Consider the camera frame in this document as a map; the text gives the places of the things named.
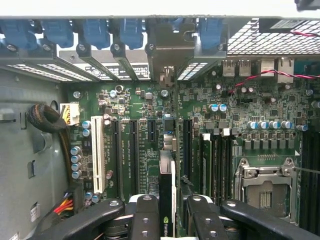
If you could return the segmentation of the open black PC case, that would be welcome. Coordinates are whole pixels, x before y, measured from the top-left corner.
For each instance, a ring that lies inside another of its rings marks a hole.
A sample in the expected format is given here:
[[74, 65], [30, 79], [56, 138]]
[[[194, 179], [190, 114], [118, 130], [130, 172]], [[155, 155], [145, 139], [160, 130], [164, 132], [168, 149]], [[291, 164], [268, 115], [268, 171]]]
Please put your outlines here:
[[[142, 19], [143, 44], [129, 49], [120, 39], [120, 21]], [[72, 18], [4, 18], [29, 20], [37, 38], [37, 49], [26, 50], [6, 41], [0, 28], [0, 240], [32, 240], [43, 232], [90, 207], [85, 207], [83, 187], [72, 176], [71, 127], [60, 115], [60, 104], [72, 103], [70, 88], [83, 84], [124, 85], [155, 83], [145, 47], [148, 42], [147, 21], [169, 17], [72, 17]], [[220, 44], [202, 49], [198, 34], [200, 18], [192, 20], [190, 34], [193, 51], [177, 73], [177, 84], [211, 75], [222, 61], [235, 63], [239, 75], [241, 60], [251, 61], [253, 70], [273, 70], [278, 59], [289, 57], [294, 64], [302, 61], [320, 63], [320, 36], [290, 33], [259, 33], [259, 19], [306, 20], [303, 30], [320, 33], [320, 19], [286, 19], [271, 17], [212, 17], [222, 19]], [[73, 46], [61, 48], [44, 35], [42, 20], [68, 19], [73, 30]], [[110, 47], [97, 49], [84, 38], [83, 22], [105, 19]], [[138, 197], [157, 198], [160, 240], [199, 240], [188, 236], [186, 200], [176, 202], [176, 236], [161, 236], [160, 194], [135, 194], [125, 204], [124, 217], [104, 223], [93, 240], [129, 240], [129, 225], [136, 212]]]

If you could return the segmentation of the blue card retention clip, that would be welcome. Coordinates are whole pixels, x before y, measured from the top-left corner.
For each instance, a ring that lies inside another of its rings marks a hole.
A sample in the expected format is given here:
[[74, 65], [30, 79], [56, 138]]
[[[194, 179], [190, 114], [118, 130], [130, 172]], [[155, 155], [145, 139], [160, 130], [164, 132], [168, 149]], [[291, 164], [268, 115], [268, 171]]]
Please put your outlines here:
[[35, 50], [38, 48], [34, 28], [27, 19], [2, 19], [0, 28], [10, 45], [24, 50]]
[[110, 47], [110, 33], [105, 19], [85, 19], [82, 27], [84, 39], [88, 44], [98, 50]]
[[223, 30], [222, 18], [200, 18], [198, 22], [198, 35], [203, 50], [216, 47], [221, 42], [221, 34]]
[[143, 46], [143, 22], [141, 18], [123, 18], [120, 20], [120, 41], [130, 50]]
[[45, 19], [41, 21], [46, 38], [61, 48], [71, 48], [74, 44], [73, 28], [68, 19]]

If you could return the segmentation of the tall silver network port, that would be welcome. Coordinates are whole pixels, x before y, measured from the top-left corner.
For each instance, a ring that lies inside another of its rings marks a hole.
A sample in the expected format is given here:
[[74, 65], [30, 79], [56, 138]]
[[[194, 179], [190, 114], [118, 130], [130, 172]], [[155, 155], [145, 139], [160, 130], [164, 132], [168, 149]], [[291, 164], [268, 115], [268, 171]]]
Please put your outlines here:
[[278, 84], [292, 84], [294, 78], [291, 76], [294, 74], [294, 60], [290, 57], [281, 57], [278, 59], [277, 69], [279, 73], [277, 74]]

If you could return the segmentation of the green motherboard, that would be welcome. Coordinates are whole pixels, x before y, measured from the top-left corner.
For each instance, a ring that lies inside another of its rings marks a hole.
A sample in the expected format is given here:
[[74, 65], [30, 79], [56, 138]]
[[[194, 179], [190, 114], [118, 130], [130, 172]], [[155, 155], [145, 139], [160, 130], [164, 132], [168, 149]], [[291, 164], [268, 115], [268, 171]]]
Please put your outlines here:
[[[220, 205], [224, 199], [224, 144], [222, 130], [232, 139], [231, 195], [234, 174], [241, 157], [253, 165], [281, 164], [291, 157], [295, 167], [320, 171], [320, 62], [294, 64], [293, 83], [278, 83], [274, 69], [251, 71], [251, 76], [222, 75], [222, 66], [212, 74], [177, 87], [179, 120], [179, 170], [176, 174], [177, 205], [191, 194], [208, 196], [214, 204], [214, 136], [222, 142]], [[158, 196], [160, 150], [163, 147], [161, 116], [167, 105], [163, 91], [154, 82], [117, 85], [77, 84], [68, 93], [79, 104], [79, 124], [70, 128], [72, 177], [82, 185], [85, 208], [106, 198], [119, 198], [112, 121], [119, 120], [122, 150], [124, 202], [132, 195], [130, 120], [138, 122], [139, 192]], [[102, 116], [104, 129], [105, 190], [94, 193], [91, 117]], [[148, 140], [148, 120], [156, 120], [156, 141]], [[184, 175], [183, 120], [192, 120], [191, 173]], [[320, 220], [320, 174], [298, 171], [297, 220], [314, 231]]]

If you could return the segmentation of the socket locking lever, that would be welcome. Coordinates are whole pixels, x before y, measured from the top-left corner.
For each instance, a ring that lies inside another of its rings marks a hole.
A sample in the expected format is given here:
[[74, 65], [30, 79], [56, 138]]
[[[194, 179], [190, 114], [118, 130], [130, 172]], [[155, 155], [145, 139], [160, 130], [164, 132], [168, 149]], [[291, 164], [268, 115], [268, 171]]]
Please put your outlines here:
[[302, 167], [297, 167], [297, 166], [293, 167], [293, 169], [296, 170], [296, 171], [302, 171], [302, 172], [307, 172], [307, 173], [319, 174], [320, 175], [320, 170], [302, 168]]

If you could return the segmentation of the short PCIe expansion slot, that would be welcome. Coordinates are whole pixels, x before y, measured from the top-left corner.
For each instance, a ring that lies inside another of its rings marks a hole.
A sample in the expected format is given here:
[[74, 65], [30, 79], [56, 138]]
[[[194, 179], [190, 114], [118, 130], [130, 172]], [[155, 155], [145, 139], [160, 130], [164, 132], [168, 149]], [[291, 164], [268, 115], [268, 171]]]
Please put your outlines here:
[[149, 119], [147, 121], [147, 133], [148, 133], [148, 140], [150, 142], [155, 142], [157, 139], [157, 124], [156, 120]]

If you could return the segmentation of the silver USB port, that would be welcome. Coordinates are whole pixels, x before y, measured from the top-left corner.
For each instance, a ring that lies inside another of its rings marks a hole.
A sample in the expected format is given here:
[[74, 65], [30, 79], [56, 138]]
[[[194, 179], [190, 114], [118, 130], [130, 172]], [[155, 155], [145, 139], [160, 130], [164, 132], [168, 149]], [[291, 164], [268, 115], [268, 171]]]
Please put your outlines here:
[[222, 61], [222, 75], [224, 77], [234, 77], [236, 74], [235, 67], [236, 67], [236, 65], [233, 60], [223, 60]]
[[250, 77], [252, 74], [251, 61], [240, 60], [238, 62], [238, 71], [240, 77]]

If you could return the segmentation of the long PCIe expansion slot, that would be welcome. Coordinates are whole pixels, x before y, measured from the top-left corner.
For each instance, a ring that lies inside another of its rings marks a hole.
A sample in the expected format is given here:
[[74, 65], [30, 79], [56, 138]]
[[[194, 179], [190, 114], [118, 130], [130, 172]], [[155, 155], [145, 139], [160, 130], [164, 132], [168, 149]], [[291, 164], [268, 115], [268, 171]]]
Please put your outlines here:
[[193, 121], [183, 120], [183, 174], [189, 176], [192, 167]]
[[139, 129], [138, 121], [129, 121], [131, 193], [139, 193]]
[[112, 121], [112, 144], [116, 163], [116, 177], [118, 197], [123, 198], [123, 178], [122, 178], [122, 145], [121, 145], [121, 125], [119, 120]]

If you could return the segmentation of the black case fan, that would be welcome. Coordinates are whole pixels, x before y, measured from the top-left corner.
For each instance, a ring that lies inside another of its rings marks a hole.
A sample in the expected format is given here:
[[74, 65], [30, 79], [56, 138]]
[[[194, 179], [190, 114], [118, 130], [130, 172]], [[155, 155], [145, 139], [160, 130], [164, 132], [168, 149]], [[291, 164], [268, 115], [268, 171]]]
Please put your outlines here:
[[319, 37], [320, 33], [302, 29], [306, 25], [306, 20], [260, 18], [258, 20], [259, 33], [279, 33], [293, 34], [305, 37]]

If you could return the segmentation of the empty black RAM slot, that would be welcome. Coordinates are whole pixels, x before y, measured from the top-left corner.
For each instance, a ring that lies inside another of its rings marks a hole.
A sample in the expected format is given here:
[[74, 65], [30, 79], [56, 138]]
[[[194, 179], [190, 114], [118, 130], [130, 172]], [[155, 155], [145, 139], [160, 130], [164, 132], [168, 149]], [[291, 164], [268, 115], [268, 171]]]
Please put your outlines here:
[[225, 200], [232, 194], [232, 137], [229, 128], [222, 129], [223, 139], [223, 164], [224, 164], [224, 194]]
[[221, 198], [221, 158], [222, 158], [222, 140], [221, 137], [215, 135], [213, 147], [213, 187], [214, 187], [214, 202], [218, 205]]

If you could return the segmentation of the white PCI expansion slot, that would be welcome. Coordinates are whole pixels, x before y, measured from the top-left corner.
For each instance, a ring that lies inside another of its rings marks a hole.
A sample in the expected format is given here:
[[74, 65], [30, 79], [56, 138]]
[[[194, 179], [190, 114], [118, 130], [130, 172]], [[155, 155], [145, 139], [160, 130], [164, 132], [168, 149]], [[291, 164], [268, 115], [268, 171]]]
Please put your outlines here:
[[93, 191], [95, 194], [102, 194], [106, 189], [104, 122], [102, 116], [91, 117], [91, 145]]

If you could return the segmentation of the white power connector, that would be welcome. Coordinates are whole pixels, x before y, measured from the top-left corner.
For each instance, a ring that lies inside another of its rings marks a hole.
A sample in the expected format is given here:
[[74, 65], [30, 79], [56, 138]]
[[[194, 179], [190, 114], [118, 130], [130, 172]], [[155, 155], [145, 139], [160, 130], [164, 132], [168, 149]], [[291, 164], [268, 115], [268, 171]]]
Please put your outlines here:
[[78, 103], [61, 103], [60, 116], [67, 126], [75, 126], [80, 123], [80, 108]]

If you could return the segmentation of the metal CPU socket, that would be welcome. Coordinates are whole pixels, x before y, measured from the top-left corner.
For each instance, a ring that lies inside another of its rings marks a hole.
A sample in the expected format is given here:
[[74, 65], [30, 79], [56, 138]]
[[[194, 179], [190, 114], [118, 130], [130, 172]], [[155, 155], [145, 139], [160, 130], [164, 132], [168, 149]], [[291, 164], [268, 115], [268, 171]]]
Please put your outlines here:
[[297, 188], [292, 157], [285, 156], [280, 164], [254, 165], [243, 156], [236, 165], [233, 198], [290, 223], [297, 221]]

